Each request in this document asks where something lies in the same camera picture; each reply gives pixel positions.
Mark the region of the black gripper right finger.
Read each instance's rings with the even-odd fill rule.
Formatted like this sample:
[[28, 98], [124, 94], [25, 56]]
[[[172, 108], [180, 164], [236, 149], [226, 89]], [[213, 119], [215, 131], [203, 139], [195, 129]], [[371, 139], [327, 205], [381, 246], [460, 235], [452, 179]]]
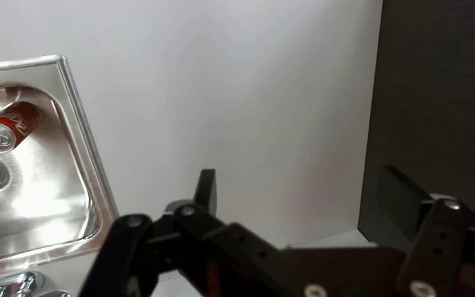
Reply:
[[394, 167], [381, 172], [381, 208], [409, 248], [398, 297], [475, 297], [475, 212], [434, 197]]

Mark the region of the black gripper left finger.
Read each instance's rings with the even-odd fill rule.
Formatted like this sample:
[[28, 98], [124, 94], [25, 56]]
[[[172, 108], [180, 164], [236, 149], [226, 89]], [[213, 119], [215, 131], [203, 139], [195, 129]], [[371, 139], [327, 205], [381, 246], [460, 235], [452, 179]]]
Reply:
[[281, 297], [277, 251], [215, 216], [216, 172], [203, 170], [192, 200], [173, 202], [154, 221], [117, 218], [78, 297], [152, 297], [162, 274], [177, 271], [201, 297]]

